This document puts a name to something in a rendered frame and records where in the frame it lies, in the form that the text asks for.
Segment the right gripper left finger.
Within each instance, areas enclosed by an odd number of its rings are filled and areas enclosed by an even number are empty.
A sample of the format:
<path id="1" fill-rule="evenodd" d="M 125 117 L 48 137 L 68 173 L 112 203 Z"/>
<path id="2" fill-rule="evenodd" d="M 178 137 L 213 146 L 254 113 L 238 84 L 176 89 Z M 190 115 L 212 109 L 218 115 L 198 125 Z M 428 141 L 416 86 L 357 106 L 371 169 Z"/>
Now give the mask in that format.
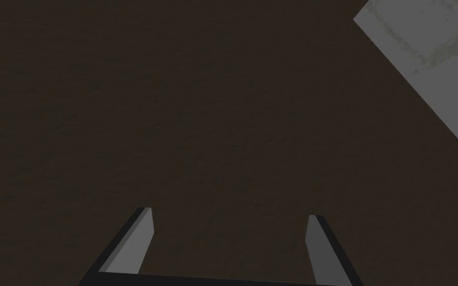
<path id="1" fill-rule="evenodd" d="M 151 208 L 137 208 L 90 266 L 88 273 L 137 274 L 154 234 Z"/>

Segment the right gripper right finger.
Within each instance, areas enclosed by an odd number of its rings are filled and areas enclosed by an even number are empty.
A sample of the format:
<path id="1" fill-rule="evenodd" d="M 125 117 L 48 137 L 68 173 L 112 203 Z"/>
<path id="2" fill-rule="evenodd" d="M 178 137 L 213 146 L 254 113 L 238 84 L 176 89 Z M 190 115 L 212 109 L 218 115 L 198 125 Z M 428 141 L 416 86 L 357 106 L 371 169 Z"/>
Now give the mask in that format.
<path id="1" fill-rule="evenodd" d="M 364 286 L 323 216 L 308 217 L 305 245 L 317 285 Z"/>

